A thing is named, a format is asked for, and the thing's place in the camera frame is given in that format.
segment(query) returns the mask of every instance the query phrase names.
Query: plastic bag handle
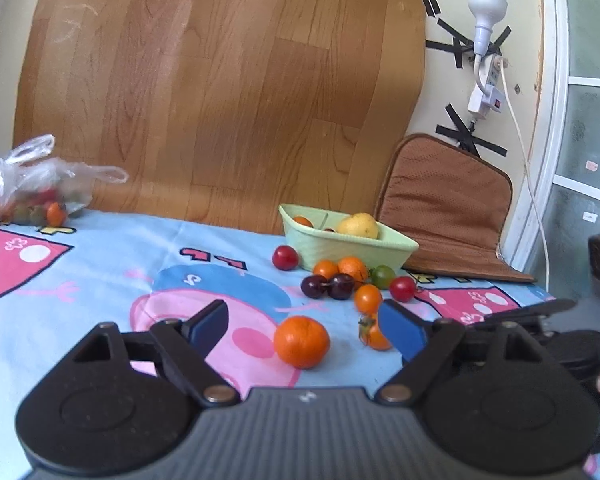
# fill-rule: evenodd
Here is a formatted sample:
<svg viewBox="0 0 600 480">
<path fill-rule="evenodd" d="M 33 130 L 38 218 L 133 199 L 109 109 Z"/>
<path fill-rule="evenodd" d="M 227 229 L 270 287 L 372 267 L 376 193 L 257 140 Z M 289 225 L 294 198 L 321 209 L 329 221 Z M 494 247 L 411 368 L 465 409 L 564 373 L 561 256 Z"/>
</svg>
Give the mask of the plastic bag handle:
<svg viewBox="0 0 600 480">
<path fill-rule="evenodd" d="M 51 154 L 56 144 L 56 138 L 51 134 L 34 137 L 10 151 L 4 161 L 7 164 L 20 165 Z"/>
<path fill-rule="evenodd" d="M 129 179 L 129 174 L 117 166 L 91 166 L 93 176 L 110 184 L 124 184 Z"/>
</svg>

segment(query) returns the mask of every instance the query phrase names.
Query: white cable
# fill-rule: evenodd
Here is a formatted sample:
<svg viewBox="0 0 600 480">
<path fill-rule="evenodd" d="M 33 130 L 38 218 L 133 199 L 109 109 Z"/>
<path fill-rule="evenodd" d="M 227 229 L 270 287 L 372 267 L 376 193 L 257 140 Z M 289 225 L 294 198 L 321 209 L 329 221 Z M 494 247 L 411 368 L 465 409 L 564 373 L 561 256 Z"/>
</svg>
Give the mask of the white cable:
<svg viewBox="0 0 600 480">
<path fill-rule="evenodd" d="M 474 77 L 475 83 L 478 85 L 478 88 L 482 90 L 482 93 L 487 95 L 487 91 L 484 89 L 484 85 L 482 81 L 480 81 L 480 63 L 482 62 L 482 56 L 480 54 L 475 55 L 474 59 Z"/>
<path fill-rule="evenodd" d="M 549 292 L 549 249 L 546 244 L 546 236 L 544 235 L 544 227 L 542 227 L 542 219 L 540 218 L 540 213 L 538 212 L 538 204 L 536 204 L 536 198 L 534 197 L 534 192 L 531 189 L 531 171 L 529 170 L 529 163 L 526 160 L 526 149 L 525 143 L 522 140 L 522 133 L 520 131 L 520 125 L 518 124 L 518 120 L 516 119 L 516 114 L 513 111 L 513 107 L 511 106 L 511 100 L 509 99 L 509 90 L 507 90 L 507 77 L 505 76 L 504 63 L 502 58 L 500 58 L 500 71 L 502 73 L 502 85 L 504 86 L 504 97 L 507 100 L 507 105 L 509 105 L 509 111 L 511 112 L 511 118 L 513 119 L 513 123 L 516 126 L 516 133 L 518 134 L 518 140 L 520 141 L 520 148 L 522 149 L 522 161 L 525 165 L 525 174 L 522 176 L 522 180 L 525 179 L 526 176 L 526 186 L 529 190 L 529 195 L 531 195 L 531 204 L 534 208 L 534 212 L 536 213 L 536 219 L 538 220 L 538 225 L 540 227 L 540 237 L 542 238 L 542 248 L 544 249 L 544 262 L 545 262 L 545 274 L 544 274 L 544 290 Z"/>
</svg>

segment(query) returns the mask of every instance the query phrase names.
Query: plastic bag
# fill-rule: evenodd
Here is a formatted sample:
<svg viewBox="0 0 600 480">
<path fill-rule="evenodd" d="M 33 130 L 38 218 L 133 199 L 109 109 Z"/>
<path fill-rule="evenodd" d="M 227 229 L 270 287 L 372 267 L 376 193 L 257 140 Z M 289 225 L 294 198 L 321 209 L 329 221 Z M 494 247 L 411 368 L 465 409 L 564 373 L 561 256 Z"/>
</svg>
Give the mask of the plastic bag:
<svg viewBox="0 0 600 480">
<path fill-rule="evenodd" d="M 60 227 L 67 216 L 89 205 L 95 180 L 122 184 L 128 174 L 115 166 L 89 166 L 47 158 L 56 139 L 47 134 L 0 158 L 0 223 Z"/>
</svg>

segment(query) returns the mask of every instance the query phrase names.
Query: wooden board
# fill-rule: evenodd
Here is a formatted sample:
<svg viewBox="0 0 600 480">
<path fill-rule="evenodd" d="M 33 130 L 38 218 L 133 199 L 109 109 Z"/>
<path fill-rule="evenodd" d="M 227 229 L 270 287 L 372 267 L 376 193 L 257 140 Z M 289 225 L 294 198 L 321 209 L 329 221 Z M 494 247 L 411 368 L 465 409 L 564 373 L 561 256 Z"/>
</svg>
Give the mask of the wooden board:
<svg viewBox="0 0 600 480">
<path fill-rule="evenodd" d="M 92 206 L 280 232 L 373 212 L 424 77 L 421 0 L 40 0 L 14 144 L 117 165 Z"/>
</svg>

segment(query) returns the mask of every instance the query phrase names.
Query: brown cushion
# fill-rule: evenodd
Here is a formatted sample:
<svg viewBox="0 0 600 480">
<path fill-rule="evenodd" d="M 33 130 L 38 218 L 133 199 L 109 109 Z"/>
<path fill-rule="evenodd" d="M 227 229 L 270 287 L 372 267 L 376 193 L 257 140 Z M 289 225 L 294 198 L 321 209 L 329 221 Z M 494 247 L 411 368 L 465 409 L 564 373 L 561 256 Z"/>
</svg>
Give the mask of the brown cushion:
<svg viewBox="0 0 600 480">
<path fill-rule="evenodd" d="M 512 199 L 509 177 L 476 156 L 424 134 L 398 146 L 376 218 L 416 240 L 413 272 L 533 282 L 498 259 Z"/>
</svg>

